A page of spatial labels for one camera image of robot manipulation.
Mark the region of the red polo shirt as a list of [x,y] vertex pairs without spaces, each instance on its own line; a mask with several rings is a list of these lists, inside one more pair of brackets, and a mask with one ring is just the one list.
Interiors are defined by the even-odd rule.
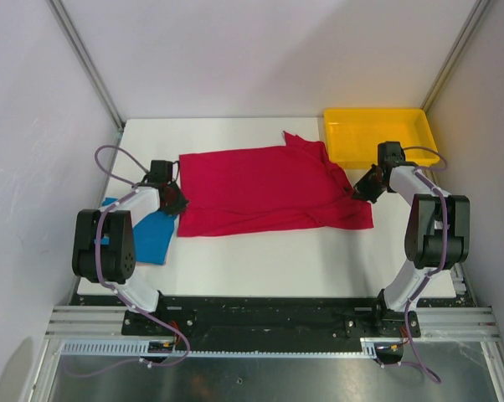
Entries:
[[180,184],[189,204],[178,236],[371,229],[371,205],[353,198],[325,145],[289,132],[283,137],[280,146],[181,155]]

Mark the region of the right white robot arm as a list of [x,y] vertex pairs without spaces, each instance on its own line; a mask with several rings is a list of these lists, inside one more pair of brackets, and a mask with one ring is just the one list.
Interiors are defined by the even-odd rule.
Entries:
[[464,261],[470,246],[470,201],[453,195],[428,179],[420,168],[405,164],[373,164],[354,187],[353,197],[376,203],[391,191],[409,204],[404,236],[406,261],[378,295],[378,310],[370,315],[372,330],[389,336],[413,310],[423,290],[442,271]]

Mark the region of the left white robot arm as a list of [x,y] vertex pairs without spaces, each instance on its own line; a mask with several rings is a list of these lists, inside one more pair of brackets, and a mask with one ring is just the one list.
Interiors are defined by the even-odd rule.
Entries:
[[71,266],[74,274],[102,285],[132,311],[150,334],[164,332],[168,313],[159,308],[160,293],[136,269],[134,228],[156,212],[170,216],[185,210],[188,201],[177,183],[142,183],[126,196],[98,209],[77,213]]

